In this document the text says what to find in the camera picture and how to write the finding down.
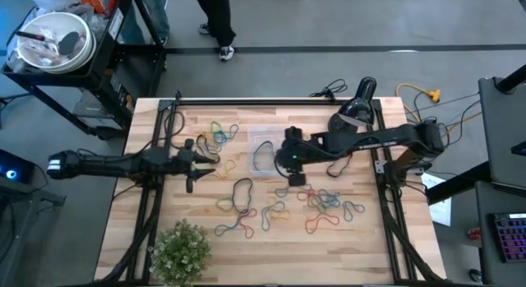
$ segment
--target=black cart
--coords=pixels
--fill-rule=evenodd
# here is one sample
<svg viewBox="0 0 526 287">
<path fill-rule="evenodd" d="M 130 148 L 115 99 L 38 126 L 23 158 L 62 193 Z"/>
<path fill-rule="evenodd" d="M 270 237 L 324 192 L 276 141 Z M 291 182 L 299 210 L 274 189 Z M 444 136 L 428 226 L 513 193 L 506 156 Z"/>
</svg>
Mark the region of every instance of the black cart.
<svg viewBox="0 0 526 287">
<path fill-rule="evenodd" d="M 135 2 L 148 28 L 153 44 L 120 44 L 117 41 L 128 11 L 134 8 L 132 2 Z M 4 64 L 2 73 L 84 133 L 108 140 L 127 135 L 136 99 L 155 96 L 165 60 L 164 46 L 142 0 L 119 0 L 102 38 L 97 42 L 94 57 L 85 66 L 74 72 L 54 75 L 46 72 L 14 72 Z M 46 95 L 39 86 L 82 89 L 83 99 L 88 95 L 84 100 L 98 102 L 105 115 L 115 123 L 110 126 L 91 126 Z"/>
</svg>

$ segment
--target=shoe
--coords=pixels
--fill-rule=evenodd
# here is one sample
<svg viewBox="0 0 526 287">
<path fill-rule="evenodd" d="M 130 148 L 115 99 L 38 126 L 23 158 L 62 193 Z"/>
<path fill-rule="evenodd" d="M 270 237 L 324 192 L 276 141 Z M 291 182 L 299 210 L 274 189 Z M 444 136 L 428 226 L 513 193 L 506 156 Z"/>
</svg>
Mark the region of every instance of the shoe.
<svg viewBox="0 0 526 287">
<path fill-rule="evenodd" d="M 223 62 L 227 62 L 233 57 L 234 49 L 232 45 L 229 45 L 228 47 L 221 47 L 219 49 L 219 60 Z"/>
<path fill-rule="evenodd" d="M 208 27 L 208 24 L 199 25 L 197 31 L 199 31 L 199 34 L 201 35 L 210 35 L 210 28 Z"/>
<path fill-rule="evenodd" d="M 161 44 L 166 47 L 166 44 L 168 43 L 168 36 L 161 38 Z"/>
</svg>

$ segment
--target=concrete floor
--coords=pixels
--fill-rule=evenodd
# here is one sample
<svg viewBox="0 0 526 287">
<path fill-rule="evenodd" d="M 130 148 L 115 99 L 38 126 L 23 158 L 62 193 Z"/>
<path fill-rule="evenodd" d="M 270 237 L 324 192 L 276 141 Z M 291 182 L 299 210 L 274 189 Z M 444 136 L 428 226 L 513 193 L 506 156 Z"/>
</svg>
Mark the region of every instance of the concrete floor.
<svg viewBox="0 0 526 287">
<path fill-rule="evenodd" d="M 235 44 L 243 47 L 417 45 L 417 44 L 523 44 L 526 13 L 517 0 L 231 0 Z M 0 0 L 0 44 L 30 8 L 27 0 Z M 172 48 L 214 47 L 212 39 L 196 33 L 205 16 L 195 0 L 170 0 L 168 18 Z M 261 53 L 238 54 L 222 64 L 215 55 L 174 55 L 162 77 L 158 96 L 180 90 L 186 97 L 307 96 L 334 79 L 344 78 L 353 95 L 359 80 L 378 80 L 376 96 L 392 96 L 395 87 L 410 82 L 442 91 L 447 101 L 478 91 L 477 80 L 504 76 L 524 64 L 524 51 L 454 53 Z M 0 76 L 0 95 L 21 92 Z M 72 109 L 79 98 L 75 89 L 45 88 Z M 417 93 L 404 90 L 411 104 Z M 449 122 L 477 97 L 425 111 Z M 419 105 L 430 102 L 421 98 Z M 435 162 L 435 171 L 461 173 L 487 159 L 482 119 L 464 126 L 462 141 Z M 452 140 L 459 130 L 452 134 Z M 123 141 L 99 141 L 34 98 L 10 104 L 3 115 L 0 147 L 40 166 L 57 151 L 87 148 L 117 155 Z M 449 178 L 448 175 L 437 175 Z M 67 195 L 66 205 L 35 220 L 17 274 L 19 286 L 55 286 L 90 281 L 104 226 L 114 179 L 79 177 L 50 181 L 46 188 Z M 478 251 L 465 238 L 477 224 L 473 192 L 453 200 L 453 224 L 436 226 L 449 279 L 469 283 L 467 270 L 478 267 Z"/>
</svg>

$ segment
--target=green plant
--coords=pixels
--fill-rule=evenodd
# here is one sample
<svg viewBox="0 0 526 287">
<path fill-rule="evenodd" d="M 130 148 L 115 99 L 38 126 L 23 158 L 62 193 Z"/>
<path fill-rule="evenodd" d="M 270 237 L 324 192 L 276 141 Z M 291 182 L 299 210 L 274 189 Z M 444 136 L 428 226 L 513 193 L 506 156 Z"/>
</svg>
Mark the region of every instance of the green plant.
<svg viewBox="0 0 526 287">
<path fill-rule="evenodd" d="M 151 253 L 150 272 L 165 285 L 191 286 L 206 270 L 210 240 L 203 227 L 178 221 L 173 229 L 160 233 Z"/>
</svg>

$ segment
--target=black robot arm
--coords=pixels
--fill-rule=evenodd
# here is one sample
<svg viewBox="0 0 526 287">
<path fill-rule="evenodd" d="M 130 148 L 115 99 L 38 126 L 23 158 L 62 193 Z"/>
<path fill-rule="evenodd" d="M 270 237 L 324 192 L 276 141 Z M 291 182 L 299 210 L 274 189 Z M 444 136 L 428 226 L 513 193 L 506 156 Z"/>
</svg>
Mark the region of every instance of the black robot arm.
<svg viewBox="0 0 526 287">
<path fill-rule="evenodd" d="M 123 156 L 81 155 L 76 151 L 66 150 L 49 157 L 48 175 L 53 179 L 74 178 L 78 175 L 121 177 L 144 184 L 155 175 L 185 174 L 187 192 L 191 193 L 194 181 L 215 171 L 194 169 L 194 163 L 215 162 L 192 151 L 192 147 L 193 140 L 187 139 L 178 154 L 170 158 L 162 147 Z"/>
<path fill-rule="evenodd" d="M 394 178 L 389 181 L 398 183 L 422 159 L 435 158 L 444 151 L 438 125 L 431 120 L 372 132 L 320 132 L 312 134 L 308 141 L 303 140 L 302 129 L 290 127 L 285 130 L 285 140 L 276 152 L 275 162 L 287 171 L 288 184 L 299 186 L 306 183 L 304 164 L 335 161 L 354 151 L 388 146 L 408 147 L 396 161 L 384 167 L 393 172 L 389 174 Z"/>
</svg>

